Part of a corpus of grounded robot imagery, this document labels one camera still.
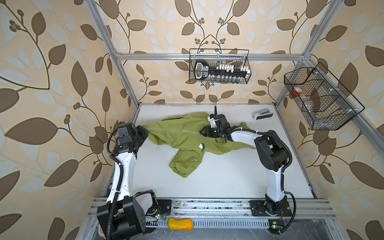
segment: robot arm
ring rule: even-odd
[[[112,136],[118,132],[119,137],[112,152],[109,144]],[[148,136],[142,126],[123,122],[112,132],[107,142],[107,151],[115,161],[113,183],[107,203],[98,207],[97,219],[107,240],[130,239],[146,230],[146,215],[164,214],[159,207],[152,190],[133,195],[133,170],[137,151]]]
[[[292,193],[284,191],[284,171],[292,163],[292,154],[285,143],[283,143],[275,131],[258,132],[240,127],[230,127],[223,114],[215,113],[208,117],[210,126],[204,127],[200,134],[205,137],[222,138],[229,141],[243,142],[257,149],[259,158],[267,172],[267,192],[265,194],[265,205],[262,209],[267,214],[276,216],[288,206],[287,196],[292,196],[294,210],[291,220],[280,231],[284,232],[292,223],[296,213],[296,201]]]

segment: leaf wallpaper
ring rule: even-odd
[[[122,53],[302,53],[330,0],[96,0]]]
[[[1,0],[0,14],[0,238],[73,240],[131,99],[83,1]]]
[[[345,86],[339,84],[340,89],[364,104],[361,114],[384,134],[383,13],[379,0],[344,1],[312,57],[339,77]],[[337,131],[311,131],[291,95],[280,112],[317,192],[329,199],[345,236],[383,239],[384,157],[352,121]]]
[[[366,107],[361,113],[384,135],[384,3],[345,1],[312,54]]]
[[[142,103],[273,103],[284,86],[292,61],[250,61],[248,84],[221,84],[189,79],[185,61],[122,61]]]

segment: wire basket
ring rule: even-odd
[[[311,130],[338,130],[365,109],[361,102],[324,65],[299,68],[284,75],[284,84]],[[324,76],[330,73],[338,86]],[[349,104],[356,102],[358,107]]]
[[[249,50],[191,48],[189,81],[247,84],[252,75],[248,53]]]

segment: white tabletop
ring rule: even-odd
[[[253,120],[252,113],[268,108],[271,118]],[[160,121],[168,116],[193,112],[214,112],[213,105],[143,105],[136,125]],[[285,131],[272,105],[217,105],[218,114],[224,114],[229,123],[246,122],[253,130],[274,130],[291,149],[292,164],[285,171],[285,190],[296,198],[313,198],[308,183],[292,151]],[[146,140],[137,154],[133,193],[152,189],[157,197],[188,198],[264,198],[266,169],[257,150],[244,148],[223,155],[206,152],[202,163],[187,178],[168,166],[178,149],[158,146]]]

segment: jacket sleeve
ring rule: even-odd
[[[204,152],[195,150],[179,150],[169,167],[182,177],[188,177],[201,163]]]

